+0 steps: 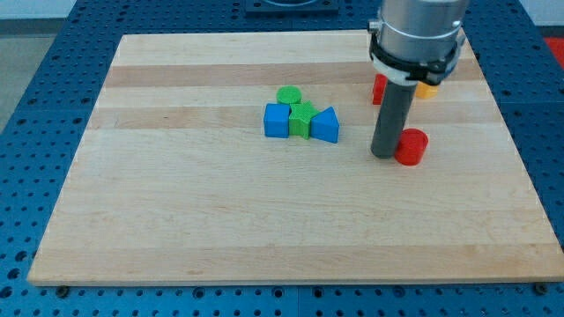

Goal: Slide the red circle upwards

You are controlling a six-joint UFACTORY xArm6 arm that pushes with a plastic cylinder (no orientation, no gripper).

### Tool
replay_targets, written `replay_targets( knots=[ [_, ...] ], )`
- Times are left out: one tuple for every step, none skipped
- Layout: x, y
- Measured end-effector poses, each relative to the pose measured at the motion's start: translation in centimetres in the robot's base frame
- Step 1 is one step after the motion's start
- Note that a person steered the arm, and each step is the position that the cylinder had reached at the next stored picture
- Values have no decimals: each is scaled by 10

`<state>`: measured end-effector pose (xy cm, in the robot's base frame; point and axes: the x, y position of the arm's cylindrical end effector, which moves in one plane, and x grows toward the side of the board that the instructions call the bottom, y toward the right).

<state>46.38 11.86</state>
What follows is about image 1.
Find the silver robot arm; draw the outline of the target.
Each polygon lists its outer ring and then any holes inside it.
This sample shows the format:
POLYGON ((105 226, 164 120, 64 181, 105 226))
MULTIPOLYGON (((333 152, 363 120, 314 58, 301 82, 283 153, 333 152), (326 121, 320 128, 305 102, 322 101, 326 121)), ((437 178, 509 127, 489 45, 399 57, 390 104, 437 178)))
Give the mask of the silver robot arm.
POLYGON ((469 0, 383 0, 367 22, 369 56, 396 85, 439 85, 457 65, 469 0))

